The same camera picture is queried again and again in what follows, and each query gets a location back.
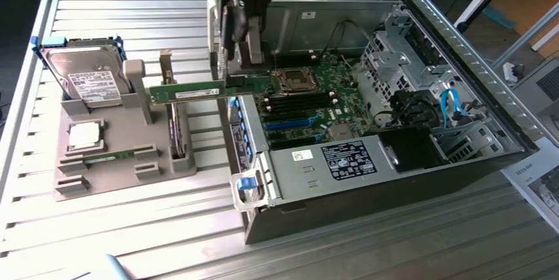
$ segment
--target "hard drive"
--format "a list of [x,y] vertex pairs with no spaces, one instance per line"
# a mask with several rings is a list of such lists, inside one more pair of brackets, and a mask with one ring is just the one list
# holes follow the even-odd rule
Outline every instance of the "hard drive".
[[36,49],[66,92],[88,108],[122,104],[120,95],[132,92],[124,77],[126,59],[120,38],[72,39],[50,37]]

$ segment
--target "power supply label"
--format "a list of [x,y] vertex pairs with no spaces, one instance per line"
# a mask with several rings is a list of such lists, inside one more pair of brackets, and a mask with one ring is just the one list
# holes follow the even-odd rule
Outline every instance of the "power supply label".
[[336,180],[351,179],[371,173],[377,168],[363,141],[323,147],[330,172]]

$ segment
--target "motherboard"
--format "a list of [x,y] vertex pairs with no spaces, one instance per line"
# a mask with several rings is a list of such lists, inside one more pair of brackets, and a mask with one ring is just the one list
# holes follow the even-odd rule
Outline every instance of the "motherboard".
[[351,73],[336,54],[315,66],[271,72],[270,89],[255,101],[272,150],[363,135],[371,117]]

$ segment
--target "metal table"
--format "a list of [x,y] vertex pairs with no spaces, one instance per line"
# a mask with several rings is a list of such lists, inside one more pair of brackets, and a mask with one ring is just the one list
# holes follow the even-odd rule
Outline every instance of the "metal table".
[[[32,35],[118,33],[128,58],[146,60],[147,84],[159,81],[160,49],[175,52],[182,82],[208,80],[206,5],[42,0]],[[501,174],[442,198],[246,246],[215,101],[188,105],[195,176],[55,202],[59,101],[28,50],[0,143],[2,279],[66,279],[63,268],[87,265],[95,253],[114,254],[135,279],[559,277],[558,236]]]

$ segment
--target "cpu socket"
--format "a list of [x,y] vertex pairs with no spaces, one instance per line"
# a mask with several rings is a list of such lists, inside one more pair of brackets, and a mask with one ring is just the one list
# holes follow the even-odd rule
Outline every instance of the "cpu socket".
[[310,69],[279,69],[274,72],[274,76],[279,78],[280,94],[288,95],[319,90]]

